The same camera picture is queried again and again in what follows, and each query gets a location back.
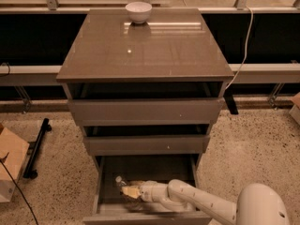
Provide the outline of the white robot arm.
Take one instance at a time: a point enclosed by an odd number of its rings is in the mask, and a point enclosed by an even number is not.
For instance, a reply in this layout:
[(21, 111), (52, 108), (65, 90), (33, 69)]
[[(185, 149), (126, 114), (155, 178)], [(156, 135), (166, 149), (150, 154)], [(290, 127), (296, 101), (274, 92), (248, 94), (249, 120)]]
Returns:
[(160, 203), (174, 212), (198, 208), (222, 225), (290, 225), (280, 196), (269, 186), (250, 184), (242, 189), (237, 203), (226, 201), (184, 181), (173, 179), (168, 184), (157, 181), (121, 183), (121, 192), (148, 203)]

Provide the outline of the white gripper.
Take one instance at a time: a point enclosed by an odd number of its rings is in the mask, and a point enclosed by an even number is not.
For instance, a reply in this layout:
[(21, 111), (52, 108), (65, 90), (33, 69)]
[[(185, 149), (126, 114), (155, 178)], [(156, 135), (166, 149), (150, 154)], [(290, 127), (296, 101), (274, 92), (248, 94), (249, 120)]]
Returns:
[(160, 203), (169, 198), (168, 185), (156, 181), (129, 181), (129, 186), (122, 187), (122, 192), (133, 199), (141, 196), (148, 203)]

